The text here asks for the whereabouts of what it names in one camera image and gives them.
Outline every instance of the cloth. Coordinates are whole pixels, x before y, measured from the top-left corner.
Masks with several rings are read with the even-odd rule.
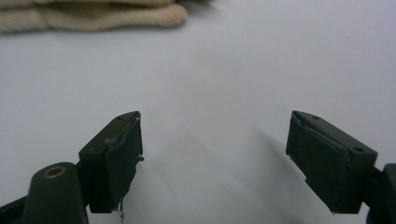
[[[129,25],[177,26],[187,11],[175,0],[0,0],[0,31],[100,31]]]

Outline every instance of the towel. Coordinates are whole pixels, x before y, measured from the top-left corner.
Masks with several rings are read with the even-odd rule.
[[[187,19],[175,0],[0,0],[0,32],[121,26],[177,26]]]

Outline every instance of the screw hole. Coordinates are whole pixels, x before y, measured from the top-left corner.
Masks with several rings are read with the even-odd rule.
[[[361,148],[361,147],[354,147],[353,149],[355,151],[363,152],[363,148]]]
[[[46,173],[44,173],[44,178],[52,179],[52,178],[58,177],[60,175],[63,175],[64,172],[66,172],[66,168],[64,166],[55,166],[55,167],[49,168],[46,171]]]

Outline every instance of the beige fabric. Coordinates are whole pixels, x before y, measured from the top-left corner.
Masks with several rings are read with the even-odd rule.
[[[100,31],[130,25],[176,26],[187,19],[184,7],[137,7],[104,2],[60,2],[0,10],[0,32],[49,28]]]
[[[159,7],[175,2],[175,0],[0,0],[0,8],[6,7],[29,7],[32,5],[44,5],[54,2],[115,2],[138,6]]]

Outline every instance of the white surface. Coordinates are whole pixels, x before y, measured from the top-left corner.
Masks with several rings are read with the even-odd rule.
[[[366,206],[333,216],[285,146],[297,109],[396,162],[396,3],[184,5],[174,30],[0,36],[0,204],[139,110],[147,160],[124,223],[364,223]]]

